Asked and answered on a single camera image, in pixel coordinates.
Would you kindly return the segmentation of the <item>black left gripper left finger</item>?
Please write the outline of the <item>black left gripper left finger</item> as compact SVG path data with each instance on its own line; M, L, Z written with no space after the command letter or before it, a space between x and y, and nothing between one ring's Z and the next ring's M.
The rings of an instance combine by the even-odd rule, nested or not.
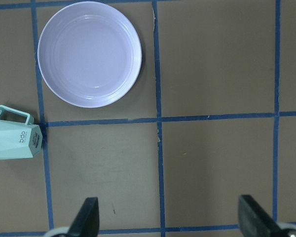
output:
M97 197L85 199L68 230L69 237L97 237L99 233L99 203Z

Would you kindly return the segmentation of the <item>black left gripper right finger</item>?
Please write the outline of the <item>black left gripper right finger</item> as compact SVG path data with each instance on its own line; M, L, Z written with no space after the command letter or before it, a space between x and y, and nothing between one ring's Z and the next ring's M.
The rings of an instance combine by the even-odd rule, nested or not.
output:
M238 199L238 226L244 237L285 237L286 230L265 212L251 195Z

